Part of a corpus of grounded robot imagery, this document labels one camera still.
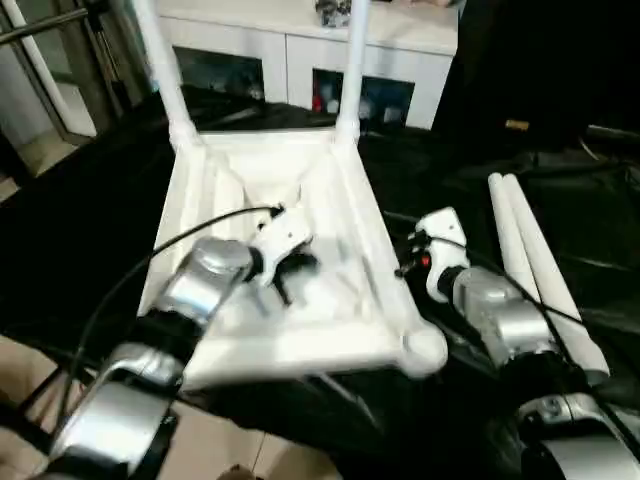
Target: white cabinet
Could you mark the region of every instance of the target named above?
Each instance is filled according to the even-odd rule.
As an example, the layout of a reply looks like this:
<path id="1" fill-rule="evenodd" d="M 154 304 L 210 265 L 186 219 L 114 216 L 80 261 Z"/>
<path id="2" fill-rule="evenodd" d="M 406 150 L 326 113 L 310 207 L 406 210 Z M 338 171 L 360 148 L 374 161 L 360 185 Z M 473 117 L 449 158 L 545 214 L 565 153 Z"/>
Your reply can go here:
<path id="1" fill-rule="evenodd" d="M 431 128 L 452 57 L 367 46 L 363 75 L 408 83 L 412 87 L 406 124 Z M 343 42 L 287 35 L 289 103 L 311 109 L 314 71 L 343 72 L 347 48 Z"/>
<path id="2" fill-rule="evenodd" d="M 158 0 L 158 10 L 174 47 L 256 59 L 254 69 L 260 74 L 249 81 L 259 77 L 267 102 L 310 109 L 317 107 L 317 72 L 343 72 L 347 58 L 347 30 L 321 27 L 312 4 L 306 0 Z M 376 92 L 394 89 L 400 92 L 395 96 L 402 97 L 396 101 L 404 110 L 402 122 L 431 128 L 457 49 L 457 35 L 455 9 L 373 2 L 363 94 L 367 94 L 367 82 L 377 82 L 372 87 Z M 192 55 L 188 61 L 220 60 L 219 55 L 199 58 Z M 189 76 L 182 61 L 181 67 L 183 77 Z M 200 68 L 197 75 L 215 76 L 214 70 Z M 209 86 L 206 80 L 196 83 Z"/>

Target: black table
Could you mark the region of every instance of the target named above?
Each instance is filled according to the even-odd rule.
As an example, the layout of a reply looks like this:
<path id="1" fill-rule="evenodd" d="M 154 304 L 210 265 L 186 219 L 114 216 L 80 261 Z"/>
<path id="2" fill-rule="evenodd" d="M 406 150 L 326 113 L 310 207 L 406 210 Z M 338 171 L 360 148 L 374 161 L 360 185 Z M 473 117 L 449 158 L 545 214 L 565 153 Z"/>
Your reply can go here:
<path id="1" fill-rule="evenodd" d="M 201 131 L 335 121 L 192 89 L 185 98 Z M 469 245 L 495 261 L 499 247 L 486 178 L 495 170 L 519 173 L 585 321 L 597 340 L 607 342 L 602 345 L 616 377 L 608 394 L 637 406 L 627 366 L 632 361 L 640 370 L 633 358 L 640 333 L 640 201 L 631 170 L 616 163 L 594 167 L 579 152 L 507 148 L 485 158 L 460 147 L 410 130 L 365 132 L 359 144 L 381 210 L 420 216 L 453 205 Z M 172 166 L 166 118 L 154 96 L 4 202 L 2 333 L 54 360 L 68 360 L 100 297 L 153 247 Z M 391 220 L 388 227 L 398 238 L 411 228 Z M 105 312 L 89 343 L 90 365 L 99 364 L 135 318 L 144 277 L 137 276 Z M 448 307 L 426 298 L 419 279 L 411 287 L 425 318 L 477 341 Z M 516 450 L 508 427 L 495 421 L 503 392 L 490 375 L 469 366 L 466 349 L 452 344 L 451 354 L 440 374 L 421 382 L 392 369 L 334 375 L 366 401 L 370 416 L 317 377 L 218 387 L 186 400 L 244 427 L 324 449 L 345 465 L 366 459 L 377 469 L 371 474 L 379 474 L 381 464 L 412 468 L 409 460 L 416 458 L 417 471 L 427 460 L 460 472 L 497 464 L 517 470 L 517 455 L 505 453 Z"/>

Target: black cable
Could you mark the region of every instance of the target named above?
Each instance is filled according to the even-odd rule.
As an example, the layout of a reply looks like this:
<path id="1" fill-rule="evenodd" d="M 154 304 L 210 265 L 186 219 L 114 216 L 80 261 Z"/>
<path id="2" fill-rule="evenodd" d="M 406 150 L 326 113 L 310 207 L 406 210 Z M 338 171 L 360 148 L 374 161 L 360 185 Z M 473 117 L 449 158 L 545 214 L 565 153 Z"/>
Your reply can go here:
<path id="1" fill-rule="evenodd" d="M 615 270 L 615 271 L 624 272 L 624 273 L 638 273 L 638 268 L 625 267 L 617 263 L 594 260 L 592 258 L 580 257 L 578 255 L 571 255 L 568 253 L 559 253 L 558 258 L 565 259 L 570 262 L 581 263 L 583 265 L 588 265 L 590 267 L 603 268 L 607 270 Z"/>
<path id="2" fill-rule="evenodd" d="M 44 455 L 51 453 L 53 436 L 45 432 L 14 407 L 0 403 L 0 428 L 11 432 L 24 439 Z"/>
<path id="3" fill-rule="evenodd" d="M 412 226 L 415 226 L 415 224 L 420 221 L 420 218 L 418 218 L 418 217 L 414 217 L 414 216 L 406 215 L 406 214 L 402 214 L 402 213 L 397 213 L 397 212 L 391 212 L 391 211 L 387 211 L 387 210 L 384 210 L 383 214 L 384 214 L 384 216 L 386 216 L 386 217 L 388 217 L 390 219 L 393 219 L 393 220 L 398 220 L 398 221 L 401 221 L 401 222 L 411 223 Z M 448 242 L 448 243 L 453 243 L 454 246 L 467 249 L 466 247 L 463 247 L 463 245 L 456 244 L 455 242 L 451 242 L 451 241 L 449 241 L 449 240 L 447 240 L 445 238 L 439 238 L 438 240 L 442 240 L 442 241 L 445 241 L 445 242 Z M 487 257 L 483 257 L 478 252 L 473 252 L 473 251 L 471 251 L 469 249 L 467 249 L 467 250 L 474 257 L 476 257 L 479 260 L 479 263 L 484 264 L 483 266 L 485 266 L 485 268 L 487 268 L 489 270 L 492 270 L 494 273 L 497 273 L 499 275 L 503 275 L 505 278 L 510 280 L 511 283 L 516 282 L 515 279 L 509 277 L 509 274 L 507 272 L 505 272 L 504 269 L 500 268 L 495 262 L 489 260 Z M 607 267 L 607 268 L 614 268 L 613 265 L 611 265 L 611 266 L 610 265 L 598 265 L 598 266 Z M 581 325 L 585 326 L 585 328 L 586 328 L 586 324 L 587 323 L 591 323 L 591 322 L 588 322 L 586 320 L 584 322 L 580 321 L 580 320 L 578 320 L 576 318 L 573 318 L 571 315 L 568 315 L 568 314 L 566 314 L 566 313 L 564 313 L 564 312 L 562 312 L 560 310 L 557 310 L 557 309 L 555 309 L 555 308 L 553 308 L 553 307 L 551 307 L 549 305 L 546 305 L 544 303 L 540 303 L 539 305 L 540 305 L 540 307 L 544 308 L 547 312 L 552 312 L 552 313 L 555 313 L 555 314 L 557 314 L 557 315 L 559 315 L 559 316 L 561 316 L 563 318 L 566 318 L 567 320 L 578 322 Z M 612 341 L 610 341 L 610 340 L 608 340 L 608 339 L 606 339 L 606 338 L 604 338 L 602 336 L 599 336 L 599 338 L 603 343 L 607 344 L 611 348 L 612 351 L 615 352 L 617 357 L 629 369 L 629 371 L 634 376 L 636 381 L 640 382 L 640 370 L 634 365 L 633 361 L 629 358 L 629 356 L 624 351 L 622 351 L 617 345 L 615 345 Z"/>
<path id="4" fill-rule="evenodd" d="M 56 428 L 54 430 L 56 434 L 60 431 L 64 417 L 66 416 L 67 405 L 69 403 L 69 395 L 71 393 L 71 388 L 73 386 L 73 379 L 76 377 L 76 374 L 83 363 L 83 356 L 84 356 L 85 348 L 87 346 L 87 342 L 89 341 L 89 337 L 91 336 L 91 333 L 98 319 L 100 318 L 102 311 L 111 302 L 111 300 L 113 300 L 113 298 L 120 291 L 120 289 L 129 280 L 131 280 L 131 278 L 133 278 L 134 275 L 136 275 L 140 270 L 146 267 L 155 256 L 164 252 L 168 248 L 171 248 L 172 246 L 174 246 L 176 243 L 183 240 L 184 238 L 189 237 L 201 230 L 204 230 L 207 227 L 215 225 L 218 222 L 222 222 L 223 220 L 227 220 L 229 218 L 232 218 L 238 215 L 244 215 L 247 213 L 261 212 L 261 211 L 269 211 L 271 213 L 271 216 L 275 217 L 276 215 L 282 212 L 282 208 L 269 207 L 269 206 L 243 208 L 241 210 L 235 210 L 233 212 L 229 212 L 224 215 L 220 215 L 218 217 L 212 218 L 210 220 L 207 220 L 206 222 L 202 222 L 196 225 L 195 227 L 190 228 L 186 232 L 183 232 L 171 238 L 170 240 L 167 240 L 159 247 L 156 247 L 151 253 L 149 253 L 144 258 L 142 258 L 138 263 L 136 263 L 128 272 L 126 272 L 120 278 L 120 280 L 118 280 L 113 285 L 113 287 L 111 287 L 111 289 L 102 297 L 102 299 L 98 303 L 98 306 L 95 308 L 95 310 L 87 320 L 87 323 L 85 324 L 84 329 L 82 330 L 82 334 L 80 335 L 80 340 L 78 341 L 78 348 L 76 349 L 75 354 L 73 356 L 73 360 L 71 361 L 71 365 L 69 366 L 69 375 L 66 378 L 64 390 L 62 393 L 62 399 L 60 400 L 60 404 L 58 408 L 58 417 L 56 419 Z"/>
<path id="5" fill-rule="evenodd" d="M 553 312 L 556 313 L 568 320 L 571 320 L 572 322 L 578 323 L 580 325 L 584 326 L 584 323 L 577 319 L 572 317 L 571 315 L 568 315 L 560 310 L 557 310 L 549 305 L 544 304 L 543 302 L 540 302 L 538 300 L 536 300 L 535 298 L 533 298 L 533 296 L 522 286 L 520 285 L 520 283 L 514 279 L 511 275 L 509 275 L 503 268 L 500 268 L 498 265 L 496 265 L 495 262 L 489 260 L 488 258 L 486 258 L 484 255 L 479 254 L 478 252 L 475 252 L 469 248 L 467 248 L 466 245 L 462 245 L 461 243 L 458 243 L 456 241 L 453 240 L 449 240 L 448 238 L 443 238 L 443 237 L 434 237 L 432 235 L 428 235 L 427 234 L 427 240 L 437 240 L 437 241 L 441 241 L 441 242 L 445 242 L 448 243 L 449 245 L 453 245 L 455 247 L 458 248 L 462 248 L 464 250 L 466 250 L 469 255 L 473 258 L 475 258 L 478 263 L 480 265 L 482 265 L 484 268 L 493 271 L 493 273 L 496 273 L 498 275 L 503 276 L 504 278 L 507 279 L 507 281 L 512 284 L 516 289 L 518 289 L 518 291 L 522 294 L 522 296 L 530 301 L 531 303 L 533 303 L 535 305 L 535 307 L 538 309 L 538 311 L 541 313 L 541 315 L 543 316 L 547 326 L 549 327 L 549 330 L 551 331 L 554 340 L 556 342 L 556 344 L 558 345 L 558 348 L 560 349 L 562 355 L 565 357 L 565 361 L 569 364 L 569 366 L 571 368 L 576 368 L 576 369 L 580 369 L 582 370 L 582 368 L 577 365 L 575 363 L 575 361 L 571 358 L 571 354 L 569 352 L 569 349 L 566 345 L 566 343 L 564 342 L 564 340 L 562 339 L 562 337 L 560 336 L 558 329 L 556 328 L 555 324 L 553 323 L 553 321 L 551 320 L 551 318 L 549 317 L 549 312 Z M 629 448 L 629 450 L 631 451 L 631 453 L 633 454 L 633 456 L 636 458 L 636 460 L 638 462 L 640 462 L 640 441 L 638 441 L 638 439 L 636 438 L 636 436 L 631 432 L 631 430 L 624 424 L 624 422 L 622 422 L 622 420 L 620 420 L 620 418 L 618 417 L 618 415 L 613 411 L 613 409 L 611 407 L 609 407 L 609 405 L 607 404 L 606 401 L 604 401 L 604 399 L 602 398 L 602 396 L 596 392 L 595 388 L 589 384 L 589 382 L 586 379 L 586 376 L 584 377 L 584 388 L 586 390 L 587 393 L 589 393 L 589 395 L 591 395 L 593 397 L 593 399 L 596 401 L 598 407 L 604 412 L 604 414 L 608 417 L 608 419 L 611 421 L 611 423 L 613 423 L 613 425 L 616 427 L 616 429 L 618 430 L 618 432 L 620 433 L 620 435 L 622 435 L 622 437 L 625 440 L 625 443 L 627 445 L 627 447 Z"/>
<path id="6" fill-rule="evenodd" d="M 58 366 L 56 369 L 51 372 L 47 378 L 45 378 L 40 385 L 38 385 L 33 392 L 29 394 L 29 396 L 18 405 L 18 413 L 24 415 L 27 413 L 34 403 L 38 401 L 38 399 L 42 396 L 42 394 L 51 386 L 53 382 L 55 382 L 60 374 L 62 373 L 62 367 Z"/>

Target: cabinet drawer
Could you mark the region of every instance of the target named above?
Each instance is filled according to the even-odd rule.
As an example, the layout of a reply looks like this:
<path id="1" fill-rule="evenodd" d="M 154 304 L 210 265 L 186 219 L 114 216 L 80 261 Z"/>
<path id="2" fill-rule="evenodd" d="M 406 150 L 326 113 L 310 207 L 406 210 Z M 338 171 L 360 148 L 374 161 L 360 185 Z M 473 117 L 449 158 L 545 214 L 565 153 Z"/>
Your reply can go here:
<path id="1" fill-rule="evenodd" d="M 312 108 L 314 70 L 344 72 L 344 42 L 287 35 L 289 103 Z M 431 128 L 453 57 L 417 51 L 367 46 L 363 75 L 412 86 L 406 124 Z"/>

